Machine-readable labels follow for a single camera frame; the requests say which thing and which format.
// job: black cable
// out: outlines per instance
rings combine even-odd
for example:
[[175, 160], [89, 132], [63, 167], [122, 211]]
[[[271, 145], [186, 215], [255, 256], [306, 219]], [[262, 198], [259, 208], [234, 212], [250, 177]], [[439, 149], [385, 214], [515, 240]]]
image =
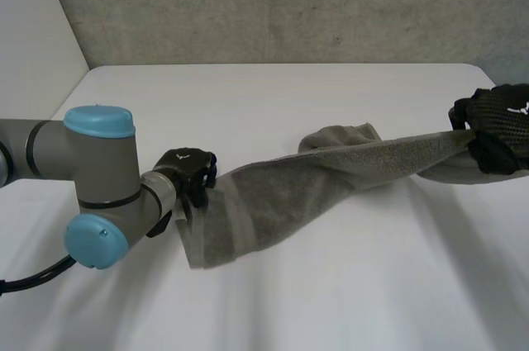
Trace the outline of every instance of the black cable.
[[0, 281], [0, 296], [3, 293], [19, 292], [26, 289], [31, 289], [33, 287], [38, 287], [39, 285], [51, 281], [53, 278], [66, 271], [68, 268], [72, 267], [75, 263], [75, 260], [68, 255], [54, 265], [30, 277], [10, 282], [2, 280]]

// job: white table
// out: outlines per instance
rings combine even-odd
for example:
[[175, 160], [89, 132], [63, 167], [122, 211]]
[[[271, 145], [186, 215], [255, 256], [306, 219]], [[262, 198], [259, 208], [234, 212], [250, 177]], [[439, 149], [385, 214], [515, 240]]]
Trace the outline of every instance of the white table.
[[[453, 101], [492, 86], [464, 64], [104, 67], [55, 118], [87, 104], [127, 107], [141, 171], [190, 146], [215, 152], [225, 173], [294, 153], [304, 135], [333, 124], [369, 121], [384, 139], [448, 130]], [[189, 269], [170, 226], [113, 268], [77, 265], [4, 295], [0, 349], [515, 349], [529, 344], [527, 186], [406, 179], [205, 271]], [[2, 277], [64, 256], [77, 211], [71, 183], [15, 183], [0, 204]]]

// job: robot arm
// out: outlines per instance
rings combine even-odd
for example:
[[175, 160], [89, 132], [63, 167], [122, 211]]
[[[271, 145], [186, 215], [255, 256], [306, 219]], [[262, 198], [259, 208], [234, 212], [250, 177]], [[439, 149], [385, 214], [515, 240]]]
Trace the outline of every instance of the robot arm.
[[170, 160], [183, 157], [171, 154], [177, 150], [140, 176], [135, 133], [132, 114], [120, 107], [78, 107], [64, 121], [0, 120], [0, 187], [22, 178], [73, 180], [80, 214], [64, 244], [82, 265], [108, 268], [144, 235], [162, 232], [185, 192]]

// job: cloth fold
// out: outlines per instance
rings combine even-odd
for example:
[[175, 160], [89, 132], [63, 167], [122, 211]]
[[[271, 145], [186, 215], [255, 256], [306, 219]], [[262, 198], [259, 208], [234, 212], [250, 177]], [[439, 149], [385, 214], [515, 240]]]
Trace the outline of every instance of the cloth fold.
[[[526, 176], [481, 173], [469, 156], [471, 130], [381, 140], [371, 124], [328, 126], [298, 153], [237, 168], [208, 191], [193, 220], [176, 220], [191, 268], [211, 268], [266, 249], [354, 192], [417, 173], [444, 183], [491, 183]], [[177, 218], [183, 217], [176, 211]]]

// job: blue cap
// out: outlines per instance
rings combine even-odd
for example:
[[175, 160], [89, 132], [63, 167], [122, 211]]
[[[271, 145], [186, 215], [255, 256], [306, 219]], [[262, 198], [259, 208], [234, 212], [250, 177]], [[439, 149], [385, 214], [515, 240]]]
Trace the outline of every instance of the blue cap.
[[63, 123], [73, 132], [96, 138], [122, 139], [136, 133], [132, 113], [122, 107], [76, 107], [66, 113]]
[[77, 215], [64, 234], [64, 245], [77, 262], [88, 268], [108, 268], [129, 250], [125, 235], [110, 221], [91, 213]]

